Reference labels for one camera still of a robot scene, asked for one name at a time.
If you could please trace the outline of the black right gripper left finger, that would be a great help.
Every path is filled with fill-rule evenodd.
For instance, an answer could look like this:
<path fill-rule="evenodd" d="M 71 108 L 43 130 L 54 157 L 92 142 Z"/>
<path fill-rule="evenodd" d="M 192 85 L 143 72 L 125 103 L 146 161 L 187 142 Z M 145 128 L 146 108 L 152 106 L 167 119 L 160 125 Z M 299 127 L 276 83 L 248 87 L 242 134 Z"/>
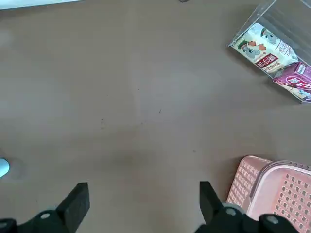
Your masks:
<path fill-rule="evenodd" d="M 13 218 L 0 220 L 2 233 L 74 233 L 90 209 L 87 182 L 78 183 L 56 207 L 40 212 L 18 225 Z"/>

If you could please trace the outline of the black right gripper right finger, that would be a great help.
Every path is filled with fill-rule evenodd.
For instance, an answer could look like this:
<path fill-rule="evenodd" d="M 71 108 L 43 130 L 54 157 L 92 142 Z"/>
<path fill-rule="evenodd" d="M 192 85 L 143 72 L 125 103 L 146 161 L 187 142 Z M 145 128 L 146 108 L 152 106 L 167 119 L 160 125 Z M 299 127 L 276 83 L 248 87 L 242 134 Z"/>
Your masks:
<path fill-rule="evenodd" d="M 197 233 L 296 233 L 284 217 L 263 214 L 259 220 L 250 218 L 235 204 L 223 204 L 208 181 L 199 183 L 199 204 L 205 223 Z"/>

